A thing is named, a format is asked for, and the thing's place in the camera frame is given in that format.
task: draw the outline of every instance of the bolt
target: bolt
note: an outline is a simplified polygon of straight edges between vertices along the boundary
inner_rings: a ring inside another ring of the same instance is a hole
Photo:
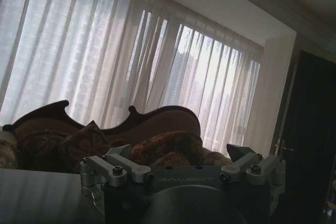
[[[146,175],[146,179],[145,179],[145,181],[146,181],[147,183],[152,183],[153,180],[154,180],[154,174],[152,174],[152,173],[148,173],[148,174]]]
[[[113,174],[114,175],[121,175],[122,174],[122,166],[120,165],[116,165],[114,168],[113,168]]]
[[[222,183],[227,183],[227,182],[228,182],[228,177],[227,177],[224,173],[221,173],[221,174],[219,175],[219,180],[220,180],[220,182],[222,182]]]
[[[253,174],[260,174],[261,173],[261,167],[259,165],[251,165],[251,172]]]

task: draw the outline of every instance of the curtain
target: curtain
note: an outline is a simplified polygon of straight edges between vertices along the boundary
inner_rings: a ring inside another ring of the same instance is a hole
[[[172,0],[0,0],[0,49],[0,125],[63,99],[102,128],[174,104],[222,153],[243,143],[262,54]]]

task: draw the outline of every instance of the throw pillow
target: throw pillow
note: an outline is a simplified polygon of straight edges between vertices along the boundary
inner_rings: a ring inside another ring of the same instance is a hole
[[[18,168],[17,140],[11,132],[0,131],[0,168]]]
[[[68,136],[59,145],[59,154],[69,172],[79,173],[79,164],[84,157],[102,156],[109,148],[125,144],[123,140],[110,142],[94,121],[77,133]]]
[[[20,136],[18,149],[21,151],[22,158],[18,168],[65,172],[65,166],[59,158],[57,146],[66,137],[67,133],[51,129],[31,131]]]

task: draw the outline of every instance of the table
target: table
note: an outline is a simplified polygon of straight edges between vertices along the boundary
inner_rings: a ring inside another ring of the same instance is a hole
[[[80,175],[0,168],[0,223],[104,223]]]

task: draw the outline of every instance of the metal clamp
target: metal clamp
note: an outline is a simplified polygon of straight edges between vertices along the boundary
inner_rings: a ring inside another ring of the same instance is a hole
[[[238,182],[241,174],[251,165],[257,164],[260,161],[260,155],[257,153],[247,153],[245,156],[238,159],[231,165],[222,166],[222,171],[225,175],[225,179],[229,183]]]
[[[263,185],[270,176],[271,184],[283,185],[285,183],[286,162],[279,156],[269,155],[257,165],[246,170],[246,178],[250,184]]]

